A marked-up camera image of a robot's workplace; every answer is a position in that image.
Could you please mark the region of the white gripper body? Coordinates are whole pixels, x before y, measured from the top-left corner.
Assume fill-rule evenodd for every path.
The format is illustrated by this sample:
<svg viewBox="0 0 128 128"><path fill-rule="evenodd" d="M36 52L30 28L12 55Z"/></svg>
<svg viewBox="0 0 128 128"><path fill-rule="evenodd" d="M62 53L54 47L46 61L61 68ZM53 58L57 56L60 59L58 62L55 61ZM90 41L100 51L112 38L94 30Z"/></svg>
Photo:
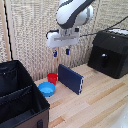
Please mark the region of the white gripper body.
<svg viewBox="0 0 128 128"><path fill-rule="evenodd" d="M46 34L46 45L49 48L75 45L79 41L79 29L57 29L50 30Z"/></svg>

